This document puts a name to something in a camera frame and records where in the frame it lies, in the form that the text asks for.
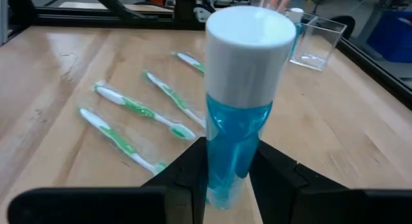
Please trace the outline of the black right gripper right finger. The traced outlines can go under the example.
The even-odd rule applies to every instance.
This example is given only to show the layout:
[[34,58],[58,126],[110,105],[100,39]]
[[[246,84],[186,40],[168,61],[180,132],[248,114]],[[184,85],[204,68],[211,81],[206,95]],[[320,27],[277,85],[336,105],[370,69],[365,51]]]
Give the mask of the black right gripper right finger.
[[261,141],[250,180],[263,223],[411,223],[411,191],[349,189]]

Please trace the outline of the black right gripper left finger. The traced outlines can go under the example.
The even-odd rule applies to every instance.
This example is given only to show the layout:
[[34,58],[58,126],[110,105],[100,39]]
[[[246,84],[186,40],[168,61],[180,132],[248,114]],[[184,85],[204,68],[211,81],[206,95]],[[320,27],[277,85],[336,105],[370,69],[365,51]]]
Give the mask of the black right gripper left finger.
[[31,189],[10,202],[7,221],[12,224],[202,224],[206,190],[206,139],[200,137],[140,187]]

